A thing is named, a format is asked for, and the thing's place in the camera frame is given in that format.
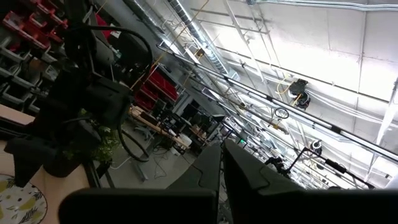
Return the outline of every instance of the wooden table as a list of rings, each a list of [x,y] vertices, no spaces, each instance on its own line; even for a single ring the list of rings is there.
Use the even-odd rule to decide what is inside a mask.
[[[181,139],[180,137],[172,136],[167,130],[164,130],[164,129],[162,129],[161,127],[159,127],[159,124],[154,125],[154,124],[152,124],[151,122],[145,120],[143,117],[141,117],[141,113],[145,113],[145,111],[144,111],[142,108],[138,107],[138,106],[133,106],[133,107],[130,109],[130,112],[129,112],[129,114],[130,114],[134,119],[136,119],[137,121],[139,121],[139,122],[145,124],[146,126],[150,127],[151,129],[153,129],[154,131],[156,131],[157,133],[160,134],[160,135],[156,136],[155,139],[154,139],[154,140],[150,143],[150,145],[147,147],[146,151],[147,151],[148,154],[151,154],[152,151],[153,151],[153,149],[155,148],[155,146],[156,146],[158,143],[162,142],[162,141],[163,141],[163,138],[165,138],[165,137],[170,138],[170,139],[172,139],[174,142],[180,144],[181,146],[184,147],[184,149],[188,149],[188,148],[189,148],[189,146],[186,145],[186,144],[182,141],[182,139]],[[145,158],[146,158],[145,155],[142,155],[142,156],[141,156],[141,159],[145,159]],[[134,165],[135,165],[135,167],[136,167],[136,170],[138,171],[138,175],[140,176],[141,180],[142,180],[142,181],[148,180],[149,178],[148,178],[148,176],[145,174],[145,172],[142,170],[142,168],[141,168],[141,166],[140,166],[140,163],[135,162]]]
[[[203,141],[206,145],[209,145],[209,143],[206,141],[207,138],[202,137],[200,131],[196,130],[196,129],[193,128],[193,127],[190,127],[189,130],[191,130],[191,132],[192,132],[193,134],[195,134],[195,135],[196,135],[201,141]]]
[[[145,120],[143,117],[140,116],[141,113],[145,113],[145,111],[144,111],[142,108],[138,107],[138,106],[134,106],[134,107],[130,110],[130,115],[131,115],[134,119],[138,120],[139,122],[142,122],[142,123],[145,124],[146,126],[150,127],[150,128],[153,129],[154,131],[156,131],[157,133],[169,137],[169,138],[172,139],[173,141],[175,141],[175,142],[179,143],[180,145],[182,145],[185,149],[188,149],[188,148],[189,148],[189,146],[186,145],[186,144],[182,141],[182,139],[181,139],[180,137],[172,136],[168,131],[162,129],[162,128],[159,127],[158,125],[154,125],[154,124],[152,124],[151,122]]]
[[[21,124],[34,120],[33,117],[0,105],[0,116]],[[0,141],[0,174],[14,175],[14,158],[4,152],[7,142]],[[66,178],[53,177],[44,171],[43,167],[33,176],[30,182],[35,185],[47,199],[47,214],[41,224],[57,224],[58,207],[61,201],[70,193],[90,187],[83,166],[78,167]]]

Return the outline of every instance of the plate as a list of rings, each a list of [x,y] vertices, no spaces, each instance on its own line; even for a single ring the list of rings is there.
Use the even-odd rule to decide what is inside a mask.
[[[0,224],[39,224],[46,213],[47,201],[37,187],[17,187],[13,176],[0,174]]]

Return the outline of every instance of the floor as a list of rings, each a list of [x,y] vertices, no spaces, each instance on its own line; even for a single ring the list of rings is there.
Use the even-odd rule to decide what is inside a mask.
[[[145,141],[145,136],[139,131],[134,131],[129,121],[126,121],[123,129],[144,147],[149,145],[149,142]],[[126,143],[135,155],[142,155],[135,143],[129,139],[126,139]],[[161,149],[150,155],[149,162],[140,163],[129,159],[123,147],[119,146],[114,152],[114,164],[109,169],[109,174],[116,188],[165,189],[177,180],[195,159],[195,156],[189,152],[183,156],[175,156],[170,151]],[[135,163],[140,164],[148,180],[144,182],[141,180],[134,165]],[[109,187],[105,176],[101,178],[101,183],[103,187]]]

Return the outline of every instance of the metal frame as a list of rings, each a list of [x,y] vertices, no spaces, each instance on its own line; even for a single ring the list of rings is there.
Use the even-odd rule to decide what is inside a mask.
[[[301,110],[299,110],[297,108],[294,108],[293,106],[287,105],[286,103],[283,103],[283,102],[281,102],[281,101],[279,101],[279,100],[277,100],[277,99],[275,99],[275,98],[273,98],[273,97],[271,97],[269,95],[261,93],[261,92],[255,90],[255,89],[253,89],[253,88],[251,88],[251,87],[249,87],[249,86],[247,86],[245,84],[237,82],[236,80],[232,80],[232,79],[228,78],[225,75],[219,74],[219,73],[217,73],[215,71],[210,70],[209,68],[206,68],[206,67],[204,67],[202,65],[199,65],[199,64],[197,64],[195,62],[192,62],[191,60],[186,59],[185,57],[179,56],[179,55],[175,54],[174,52],[172,52],[172,51],[170,51],[170,50],[168,50],[168,49],[166,49],[164,47],[161,47],[161,46],[158,45],[158,48],[160,50],[168,52],[169,54],[173,55],[174,57],[177,57],[177,58],[183,60],[184,62],[187,62],[187,63],[189,63],[191,65],[194,65],[194,66],[204,70],[205,72],[208,72],[210,75],[213,75],[213,76],[215,76],[217,78],[224,79],[226,82],[228,82],[232,86],[236,85],[236,86],[248,91],[247,94],[260,98],[261,101],[263,103],[267,104],[267,105],[272,105],[272,106],[276,106],[277,105],[277,106],[285,108],[289,112],[294,113],[297,116],[299,116],[299,117],[301,117],[303,119],[306,119],[307,121],[312,122],[314,128],[323,128],[323,129],[326,129],[326,130],[328,130],[328,131],[330,131],[332,133],[339,134],[339,135],[341,135],[343,137],[346,137],[346,138],[352,140],[354,143],[358,144],[359,146],[364,147],[367,150],[376,152],[380,156],[383,156],[386,159],[389,159],[390,161],[398,162],[398,155],[389,152],[387,149],[384,149],[381,146],[377,146],[377,145],[375,145],[375,144],[373,144],[373,143],[371,143],[371,142],[369,142],[367,140],[364,140],[361,137],[358,137],[355,134],[352,134],[352,133],[349,133],[349,132],[347,132],[345,130],[342,130],[341,128],[339,128],[337,126],[334,126],[334,125],[332,125],[332,124],[330,124],[330,123],[328,123],[328,122],[326,122],[326,121],[324,121],[324,120],[322,120],[320,118],[316,118],[316,117],[314,117],[314,116],[312,116],[312,115],[310,115],[310,114],[308,114],[308,113],[306,113],[304,111],[301,111]]]

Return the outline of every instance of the metal duct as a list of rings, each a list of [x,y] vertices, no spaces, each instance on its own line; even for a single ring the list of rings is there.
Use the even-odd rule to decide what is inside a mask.
[[[161,41],[168,40],[172,32],[164,26],[164,22],[145,0],[123,0],[131,11],[158,37]]]
[[[187,10],[181,5],[179,0],[167,0],[169,4],[173,7],[175,12],[181,18],[182,22],[188,27],[190,33],[200,44],[202,44],[205,49],[206,55],[209,58],[209,61],[220,71],[220,73],[233,78],[235,80],[239,80],[239,75],[235,70],[229,68],[227,63],[221,60],[221,57],[218,55],[217,50],[211,44],[211,40],[206,34],[206,32],[201,31],[203,28],[199,23],[192,20],[192,16],[190,16]]]

